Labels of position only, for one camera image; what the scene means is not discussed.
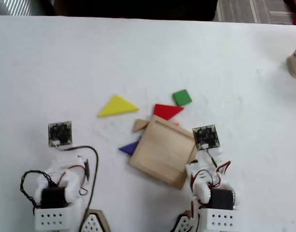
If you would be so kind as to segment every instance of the yellow triangle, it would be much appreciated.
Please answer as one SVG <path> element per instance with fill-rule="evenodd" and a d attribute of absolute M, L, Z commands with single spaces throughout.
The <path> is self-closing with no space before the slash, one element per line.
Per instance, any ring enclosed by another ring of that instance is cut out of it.
<path fill-rule="evenodd" d="M 114 95 L 98 114 L 98 117 L 117 115 L 136 110 L 139 110 L 139 108 L 119 97 L 118 95 Z"/>

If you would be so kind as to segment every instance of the red triangle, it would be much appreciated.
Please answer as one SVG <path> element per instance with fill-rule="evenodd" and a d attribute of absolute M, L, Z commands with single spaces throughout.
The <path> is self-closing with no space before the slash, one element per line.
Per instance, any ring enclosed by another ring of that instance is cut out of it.
<path fill-rule="evenodd" d="M 153 114 L 165 120 L 169 120 L 183 109 L 184 108 L 180 106 L 155 104 Z"/>

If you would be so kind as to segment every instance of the wooden block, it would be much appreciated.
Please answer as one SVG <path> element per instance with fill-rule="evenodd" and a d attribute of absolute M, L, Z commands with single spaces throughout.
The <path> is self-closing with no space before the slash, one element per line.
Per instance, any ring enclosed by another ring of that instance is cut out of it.
<path fill-rule="evenodd" d="M 119 97 L 118 95 L 114 95 L 98 114 L 98 117 L 123 114 L 136 110 L 139 110 L 139 108 Z"/>
<path fill-rule="evenodd" d="M 140 131 L 144 128 L 146 128 L 149 124 L 148 120 L 143 120 L 143 119 L 136 119 L 134 127 L 133 127 L 133 132 Z"/>
<path fill-rule="evenodd" d="M 169 120 L 183 109 L 180 106 L 155 104 L 153 114 Z"/>
<path fill-rule="evenodd" d="M 153 116 L 129 163 L 182 189 L 186 179 L 185 165 L 195 159 L 196 153 L 191 132 Z"/>
<path fill-rule="evenodd" d="M 192 102 L 192 99 L 186 89 L 173 93 L 172 97 L 178 106 L 186 105 Z"/>

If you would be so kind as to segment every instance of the tangram piece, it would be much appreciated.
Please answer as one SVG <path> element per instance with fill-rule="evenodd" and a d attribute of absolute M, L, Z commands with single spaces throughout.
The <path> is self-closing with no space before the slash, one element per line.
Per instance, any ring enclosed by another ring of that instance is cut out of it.
<path fill-rule="evenodd" d="M 180 106 L 155 104 L 153 114 L 165 120 L 169 120 L 181 110 L 183 110 L 183 107 Z"/>
<path fill-rule="evenodd" d="M 98 114 L 98 117 L 123 114 L 136 110 L 139 110 L 139 108 L 119 97 L 118 95 L 114 95 Z"/>
<path fill-rule="evenodd" d="M 146 128 L 149 124 L 148 120 L 143 120 L 143 119 L 136 119 L 134 127 L 133 127 L 133 132 L 140 131 L 144 128 Z"/>

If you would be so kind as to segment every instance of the plastic part with holes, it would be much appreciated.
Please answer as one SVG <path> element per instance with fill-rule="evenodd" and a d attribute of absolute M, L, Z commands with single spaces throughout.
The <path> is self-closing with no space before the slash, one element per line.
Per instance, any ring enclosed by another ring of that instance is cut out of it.
<path fill-rule="evenodd" d="M 190 221 L 190 219 L 187 216 L 182 216 L 179 218 L 179 221 L 172 232 L 186 232 L 189 231 L 191 227 L 192 222 Z"/>
<path fill-rule="evenodd" d="M 99 220 L 94 214 L 90 214 L 82 226 L 81 232 L 104 232 Z"/>
<path fill-rule="evenodd" d="M 56 209 L 35 209 L 35 230 L 58 231 L 73 227 L 73 205 Z"/>
<path fill-rule="evenodd" d="M 236 210 L 201 209 L 201 230 L 237 232 L 239 231 L 239 212 Z"/>

